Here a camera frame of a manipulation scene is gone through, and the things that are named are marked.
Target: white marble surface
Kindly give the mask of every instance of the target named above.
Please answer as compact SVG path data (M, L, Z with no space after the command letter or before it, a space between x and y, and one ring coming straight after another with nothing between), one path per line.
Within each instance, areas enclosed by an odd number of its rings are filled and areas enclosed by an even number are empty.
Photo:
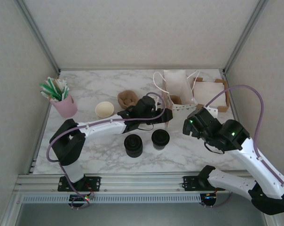
M97 120L95 107L101 101L110 101L115 106L115 112L121 111L117 95L126 89L133 90L139 98L150 91L160 94L152 82L154 72L154 70L62 72L61 77L67 80L70 93L78 106L78 112L73 119L75 122ZM194 70L187 70L188 75L192 72ZM200 77L203 77L205 81L214 81L221 76L217 69L210 69L201 70ZM232 118L230 109L226 113L219 113L218 116L221 122ZM65 120L66 118L62 118L56 109L51 107L34 174L62 173L57 163L47 161L46 149L50 138ZM156 125L155 129L157 128L164 128L164 125ZM151 134L154 130L132 131L131 133L138 134L143 141L143 153L138 158L130 158L124 149L124 139L130 133L97 140L88 138L79 162L84 173L200 171L207 164L221 170L244 170L244 167L231 155L211 153L204 148L203 141L183 135L181 131L174 131L171 128L167 128L170 142L162 151L157 151L152 146ZM50 152L50 157L56 159L53 151Z

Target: wall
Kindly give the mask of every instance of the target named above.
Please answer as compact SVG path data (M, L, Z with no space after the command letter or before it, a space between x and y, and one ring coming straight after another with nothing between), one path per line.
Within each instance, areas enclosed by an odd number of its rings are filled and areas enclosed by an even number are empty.
M14 2L0 0L0 219L45 114L39 83L53 75Z
M284 173L284 0L270 0L228 75L230 85L257 89L265 104L259 148ZM253 134L260 104L249 90L235 90L241 122Z
M25 0L62 69L223 68L258 0Z

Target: textured wall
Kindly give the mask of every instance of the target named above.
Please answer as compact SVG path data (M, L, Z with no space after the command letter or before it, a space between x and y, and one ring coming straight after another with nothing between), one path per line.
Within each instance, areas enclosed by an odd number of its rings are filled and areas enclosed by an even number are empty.
M258 0L25 0L65 68L223 68Z
M270 0L229 74L230 85L257 89L265 104L259 148L284 173L284 0ZM260 104L248 90L234 91L241 122L252 133Z
M0 219L45 114L39 83L54 75L12 0L0 0Z

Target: pink cup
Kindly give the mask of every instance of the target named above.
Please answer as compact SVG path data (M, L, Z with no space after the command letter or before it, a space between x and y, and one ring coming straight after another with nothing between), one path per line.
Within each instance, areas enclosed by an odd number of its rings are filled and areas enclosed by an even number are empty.
M65 100L62 100L60 102L51 101L51 104L64 118L72 117L77 112L77 106L70 94L66 97Z

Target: white paper cup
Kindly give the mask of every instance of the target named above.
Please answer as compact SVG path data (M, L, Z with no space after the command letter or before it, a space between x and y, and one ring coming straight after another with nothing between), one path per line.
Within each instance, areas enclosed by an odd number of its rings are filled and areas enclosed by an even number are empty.
M114 105L110 102L101 102L95 108L95 113L100 119L108 118L114 114Z

